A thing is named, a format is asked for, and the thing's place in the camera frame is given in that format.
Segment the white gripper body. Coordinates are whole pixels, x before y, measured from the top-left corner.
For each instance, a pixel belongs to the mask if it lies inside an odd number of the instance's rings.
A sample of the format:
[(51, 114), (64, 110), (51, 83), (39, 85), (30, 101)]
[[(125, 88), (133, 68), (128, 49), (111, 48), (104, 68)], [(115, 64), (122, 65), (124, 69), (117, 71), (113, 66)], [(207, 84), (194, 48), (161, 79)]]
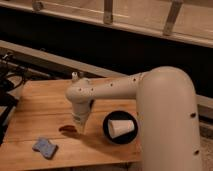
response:
[(85, 125), (90, 113), (91, 107), (89, 102), (72, 104), (72, 118), (78, 133), (84, 133)]

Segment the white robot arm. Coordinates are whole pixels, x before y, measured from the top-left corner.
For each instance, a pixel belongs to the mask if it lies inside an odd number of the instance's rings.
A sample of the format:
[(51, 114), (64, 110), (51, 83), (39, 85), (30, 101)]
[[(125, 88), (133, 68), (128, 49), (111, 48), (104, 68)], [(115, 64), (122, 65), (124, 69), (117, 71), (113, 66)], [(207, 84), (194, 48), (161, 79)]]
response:
[(73, 120), (85, 126), (96, 99), (134, 99), (142, 171), (203, 171), (196, 92), (175, 67), (117, 78), (99, 85), (81, 78), (66, 90)]

